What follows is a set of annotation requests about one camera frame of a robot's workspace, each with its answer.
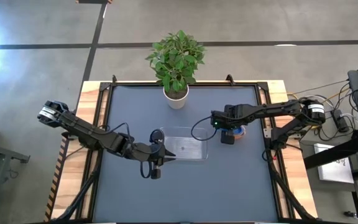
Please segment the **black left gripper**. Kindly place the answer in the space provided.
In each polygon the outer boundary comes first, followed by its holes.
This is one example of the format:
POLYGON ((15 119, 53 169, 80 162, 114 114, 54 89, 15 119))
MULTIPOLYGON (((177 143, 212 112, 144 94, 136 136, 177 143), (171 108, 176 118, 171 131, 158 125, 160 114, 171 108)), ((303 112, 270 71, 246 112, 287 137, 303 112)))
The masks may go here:
POLYGON ((162 143, 152 143, 146 145, 144 143, 127 144, 121 151, 121 154, 126 159, 131 159, 139 162, 151 162, 155 166, 162 166, 163 164, 174 161, 176 155, 165 148, 162 143))

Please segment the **orange measuring cup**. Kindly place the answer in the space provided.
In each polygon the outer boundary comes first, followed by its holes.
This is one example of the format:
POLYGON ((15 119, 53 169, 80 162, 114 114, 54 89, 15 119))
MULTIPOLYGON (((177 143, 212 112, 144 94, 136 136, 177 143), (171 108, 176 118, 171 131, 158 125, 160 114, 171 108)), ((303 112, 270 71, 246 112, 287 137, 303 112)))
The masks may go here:
POLYGON ((234 136, 234 139, 235 140, 238 140, 238 139, 240 139, 240 138, 242 138, 245 134, 246 134, 246 127, 244 126, 244 125, 242 125, 242 126, 240 126, 240 127, 238 127, 238 128, 243 128, 244 129, 244 134, 242 134, 242 135, 235 135, 234 133, 233 133, 233 136, 234 136))

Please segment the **clear plastic basket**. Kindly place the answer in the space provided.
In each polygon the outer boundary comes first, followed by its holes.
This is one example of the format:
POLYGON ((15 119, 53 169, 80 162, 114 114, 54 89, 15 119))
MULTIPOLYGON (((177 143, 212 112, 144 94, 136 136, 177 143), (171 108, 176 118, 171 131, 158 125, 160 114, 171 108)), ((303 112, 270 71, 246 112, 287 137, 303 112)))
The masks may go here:
POLYGON ((199 141, 191 135, 190 127, 161 127, 165 136, 164 145, 173 156, 166 158, 180 161, 202 161, 208 158, 206 141, 199 141))

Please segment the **grey-blue table mat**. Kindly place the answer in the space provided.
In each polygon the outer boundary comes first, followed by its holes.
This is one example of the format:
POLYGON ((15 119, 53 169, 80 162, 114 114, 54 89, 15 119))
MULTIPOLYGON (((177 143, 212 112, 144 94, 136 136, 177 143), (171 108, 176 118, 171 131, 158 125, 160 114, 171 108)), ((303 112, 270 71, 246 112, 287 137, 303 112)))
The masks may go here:
POLYGON ((142 177, 147 165, 105 152, 94 222, 276 221, 260 121, 250 123, 233 145, 223 144, 208 121, 213 110, 237 104, 256 105, 255 88, 192 87, 184 107, 175 110, 160 87, 116 87, 111 128, 124 133, 129 128, 136 142, 148 143, 157 128, 190 127, 195 139, 207 142, 208 158, 168 162, 152 180, 142 177))

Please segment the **potted plant in white pot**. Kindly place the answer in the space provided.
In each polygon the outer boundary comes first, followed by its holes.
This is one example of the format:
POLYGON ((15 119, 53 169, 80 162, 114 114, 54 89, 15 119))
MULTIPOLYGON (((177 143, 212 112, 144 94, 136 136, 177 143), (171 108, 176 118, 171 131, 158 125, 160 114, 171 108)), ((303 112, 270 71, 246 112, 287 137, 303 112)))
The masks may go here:
POLYGON ((196 83, 195 72, 204 64, 205 52, 205 47, 183 30, 152 44, 152 53, 145 59, 162 86, 169 107, 184 107, 190 85, 196 83))

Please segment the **black power strip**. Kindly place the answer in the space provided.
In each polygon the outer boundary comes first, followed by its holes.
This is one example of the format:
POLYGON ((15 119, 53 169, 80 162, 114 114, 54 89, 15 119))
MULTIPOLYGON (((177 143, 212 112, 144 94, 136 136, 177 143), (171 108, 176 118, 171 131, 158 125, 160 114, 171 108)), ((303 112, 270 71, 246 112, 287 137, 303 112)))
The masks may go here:
POLYGON ((331 116, 334 121, 334 124, 337 127, 337 130, 340 133, 346 133, 349 131, 349 128, 348 128, 345 118, 343 118, 341 115, 342 115, 341 110, 332 110, 332 112, 331 112, 331 116))

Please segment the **black diagonal beam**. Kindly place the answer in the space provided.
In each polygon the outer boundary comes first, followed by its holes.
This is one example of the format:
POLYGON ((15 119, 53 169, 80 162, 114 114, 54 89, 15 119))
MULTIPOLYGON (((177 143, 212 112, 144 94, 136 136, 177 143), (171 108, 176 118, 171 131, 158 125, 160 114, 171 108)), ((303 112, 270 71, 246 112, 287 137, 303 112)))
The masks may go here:
POLYGON ((322 166, 358 153, 358 138, 351 139, 303 159, 306 169, 322 166))

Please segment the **white box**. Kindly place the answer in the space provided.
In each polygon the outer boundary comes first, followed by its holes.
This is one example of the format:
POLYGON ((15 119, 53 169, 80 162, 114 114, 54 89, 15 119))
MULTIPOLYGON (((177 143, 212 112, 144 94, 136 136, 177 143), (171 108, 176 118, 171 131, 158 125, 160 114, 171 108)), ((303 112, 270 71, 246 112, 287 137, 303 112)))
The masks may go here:
POLYGON ((318 167, 320 180, 353 184, 351 165, 349 158, 343 158, 318 167))

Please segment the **black table frame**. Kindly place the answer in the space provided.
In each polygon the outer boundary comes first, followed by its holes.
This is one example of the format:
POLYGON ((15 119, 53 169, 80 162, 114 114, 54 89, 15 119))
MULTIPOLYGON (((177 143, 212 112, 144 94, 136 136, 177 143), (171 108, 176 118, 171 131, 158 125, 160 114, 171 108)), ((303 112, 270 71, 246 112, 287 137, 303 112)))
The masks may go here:
MULTIPOLYGON (((95 121, 97 124, 106 124, 108 117, 108 103, 112 98, 115 86, 155 85, 153 81, 85 81, 80 91, 77 114, 86 121, 95 121)), ((279 103, 287 101, 287 91, 282 80, 254 80, 257 87, 257 95, 266 103, 279 103)), ((297 200, 312 216, 317 217, 316 206, 307 171, 303 162, 303 156, 299 150, 299 142, 294 138, 288 140, 289 147, 278 154, 275 167, 282 177, 287 178, 287 185, 294 193, 297 200)), ((64 137, 61 141, 55 173, 52 180, 50 194, 44 222, 59 217, 72 203, 82 183, 88 177, 88 172, 94 168, 97 152, 81 151, 68 161, 67 154, 73 153, 80 147, 77 140, 64 137)))

